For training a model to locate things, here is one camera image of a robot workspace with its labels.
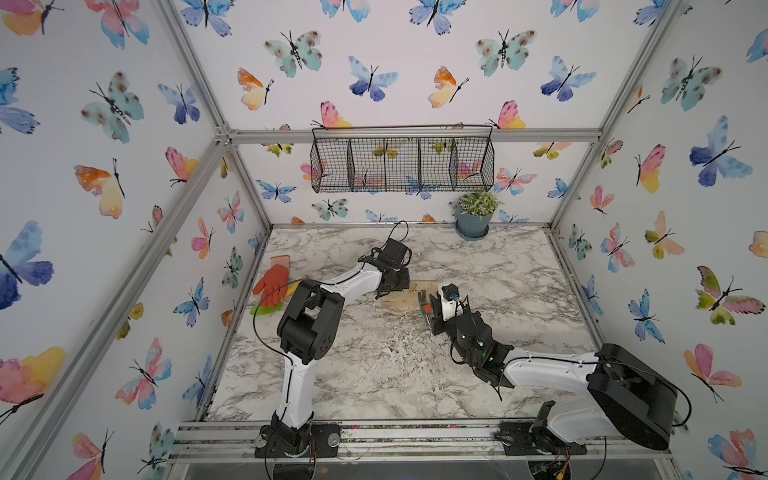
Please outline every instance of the marble countertop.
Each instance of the marble countertop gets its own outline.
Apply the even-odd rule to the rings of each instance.
[[[395,238],[403,233],[395,232]],[[270,258],[290,255],[290,279],[328,279],[351,267],[388,228],[275,229],[257,279]],[[477,242],[451,228],[414,227],[411,280],[450,280],[469,295],[494,339],[544,353],[594,349],[574,298],[539,227],[492,227]],[[379,307],[367,293],[344,307],[333,348],[319,361],[316,419],[450,419],[531,417],[543,401],[570,393],[518,387],[494,389],[449,358],[446,335],[433,336],[418,310]],[[251,296],[209,409],[209,421],[269,420],[283,384],[283,359],[253,333]],[[261,337],[279,349],[282,312],[258,316]]]

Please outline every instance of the potted plant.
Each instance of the potted plant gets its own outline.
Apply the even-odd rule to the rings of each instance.
[[[490,192],[471,192],[458,199],[456,231],[467,240],[483,238],[488,233],[488,223],[500,202]]]

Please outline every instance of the green plant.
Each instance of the green plant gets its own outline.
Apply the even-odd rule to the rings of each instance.
[[[501,202],[491,192],[472,192],[458,199],[458,205],[466,213],[476,217],[493,214]]]

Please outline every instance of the orange glove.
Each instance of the orange glove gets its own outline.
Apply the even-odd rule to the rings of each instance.
[[[266,271],[253,288],[253,295],[261,292],[261,306],[272,308],[283,301],[288,292],[288,287],[285,285],[288,283],[289,264],[290,257],[287,255],[272,257],[272,268]]]

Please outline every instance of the wall-mounted wire basket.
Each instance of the wall-mounted wire basket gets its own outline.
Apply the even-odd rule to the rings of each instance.
[[[382,135],[382,128],[392,129]],[[419,125],[313,130],[315,192],[487,191],[492,127]]]

